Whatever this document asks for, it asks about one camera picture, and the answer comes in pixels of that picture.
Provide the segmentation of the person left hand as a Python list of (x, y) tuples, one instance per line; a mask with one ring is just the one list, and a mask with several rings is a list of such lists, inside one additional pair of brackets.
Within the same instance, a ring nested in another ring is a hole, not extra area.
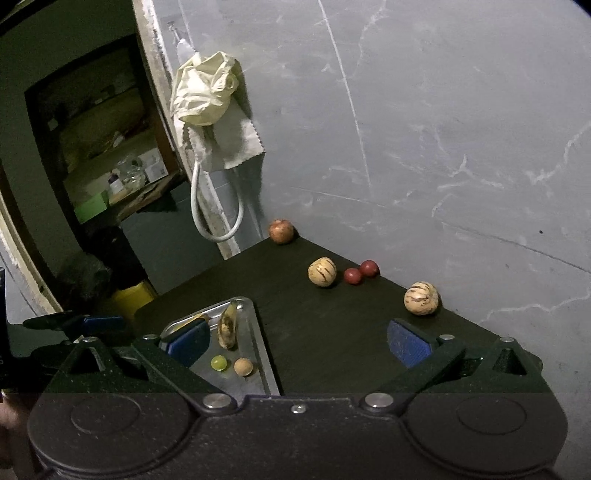
[(24, 435), (27, 432), (29, 411), (18, 404), (0, 404), (0, 424), (3, 429)]

